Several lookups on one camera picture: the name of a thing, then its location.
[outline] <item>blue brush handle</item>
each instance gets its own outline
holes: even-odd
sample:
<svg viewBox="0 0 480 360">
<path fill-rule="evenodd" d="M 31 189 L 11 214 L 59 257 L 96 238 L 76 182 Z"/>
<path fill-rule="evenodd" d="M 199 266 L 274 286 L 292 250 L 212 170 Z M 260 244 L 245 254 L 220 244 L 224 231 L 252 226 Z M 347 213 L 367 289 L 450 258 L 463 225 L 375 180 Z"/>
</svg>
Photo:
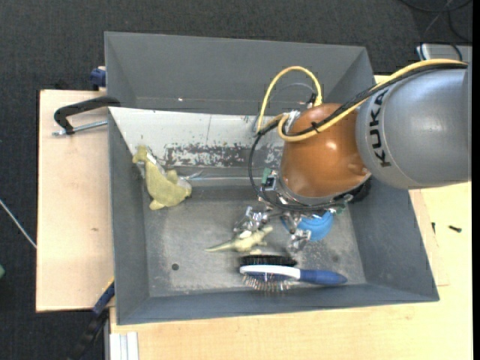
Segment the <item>blue brush handle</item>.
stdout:
<svg viewBox="0 0 480 360">
<path fill-rule="evenodd" d="M 342 274 L 316 269 L 300 269 L 299 280 L 306 283 L 321 285 L 339 285 L 347 282 L 347 278 Z"/>
</svg>

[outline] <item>hairbrush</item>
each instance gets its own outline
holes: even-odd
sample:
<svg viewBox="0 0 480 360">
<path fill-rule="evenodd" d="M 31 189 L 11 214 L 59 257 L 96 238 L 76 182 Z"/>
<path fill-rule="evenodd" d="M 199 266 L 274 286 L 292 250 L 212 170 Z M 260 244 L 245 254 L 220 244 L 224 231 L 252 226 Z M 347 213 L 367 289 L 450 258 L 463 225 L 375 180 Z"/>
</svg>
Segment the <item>hairbrush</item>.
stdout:
<svg viewBox="0 0 480 360">
<path fill-rule="evenodd" d="M 297 261 L 289 256 L 272 254 L 247 255 L 240 258 L 240 266 L 257 265 L 293 267 L 297 265 Z"/>
<path fill-rule="evenodd" d="M 294 281 L 324 286 L 337 286 L 347 282 L 347 278 L 337 272 L 285 265 L 243 265 L 240 273 L 244 275 L 244 283 L 249 287 L 266 292 L 288 290 Z"/>
</svg>

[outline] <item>blue clamp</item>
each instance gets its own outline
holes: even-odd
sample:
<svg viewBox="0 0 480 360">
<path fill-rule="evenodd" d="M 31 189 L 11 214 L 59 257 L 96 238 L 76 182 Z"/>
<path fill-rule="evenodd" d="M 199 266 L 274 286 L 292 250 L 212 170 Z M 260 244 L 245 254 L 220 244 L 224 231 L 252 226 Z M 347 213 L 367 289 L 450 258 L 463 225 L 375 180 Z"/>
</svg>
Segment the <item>blue clamp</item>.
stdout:
<svg viewBox="0 0 480 360">
<path fill-rule="evenodd" d="M 90 73 L 90 83 L 99 87 L 107 86 L 107 72 L 105 70 L 95 68 Z"/>
<path fill-rule="evenodd" d="M 303 217 L 297 227 L 300 230 L 309 230 L 310 241 L 317 242 L 329 234 L 332 225 L 333 214 L 327 211 L 322 216 L 314 214 L 313 217 Z"/>
</svg>

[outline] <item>dark carpet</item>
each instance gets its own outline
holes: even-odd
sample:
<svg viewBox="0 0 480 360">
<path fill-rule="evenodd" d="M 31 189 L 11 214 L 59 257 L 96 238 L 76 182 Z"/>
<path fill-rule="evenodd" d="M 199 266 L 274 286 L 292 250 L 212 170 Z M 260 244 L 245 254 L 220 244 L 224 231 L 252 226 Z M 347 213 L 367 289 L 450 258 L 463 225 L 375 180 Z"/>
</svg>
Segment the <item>dark carpet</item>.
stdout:
<svg viewBox="0 0 480 360">
<path fill-rule="evenodd" d="M 441 11 L 448 0 L 408 1 Z M 361 45 L 387 74 L 421 41 L 471 42 L 472 6 L 449 17 L 398 0 L 0 0 L 0 198 L 35 237 L 37 91 L 91 89 L 104 31 Z M 0 264 L 0 359 L 64 359 L 89 314 L 35 313 L 36 252 L 3 209 Z M 86 358 L 101 356 L 100 342 Z"/>
</svg>

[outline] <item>yellow plush toy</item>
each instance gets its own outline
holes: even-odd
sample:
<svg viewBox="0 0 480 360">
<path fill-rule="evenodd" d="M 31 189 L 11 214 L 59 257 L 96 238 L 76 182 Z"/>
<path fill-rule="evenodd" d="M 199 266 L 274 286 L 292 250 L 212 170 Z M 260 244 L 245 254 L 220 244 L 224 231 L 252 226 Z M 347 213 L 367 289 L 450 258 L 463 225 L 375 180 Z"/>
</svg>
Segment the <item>yellow plush toy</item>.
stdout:
<svg viewBox="0 0 480 360">
<path fill-rule="evenodd" d="M 135 164 L 139 161 L 145 163 L 145 183 L 148 193 L 153 197 L 150 203 L 152 211 L 163 207 L 177 206 L 185 197 L 191 195 L 191 185 L 183 178 L 179 178 L 174 169 L 165 172 L 161 166 L 156 164 L 155 158 L 144 145 L 139 145 L 133 156 Z"/>
</svg>

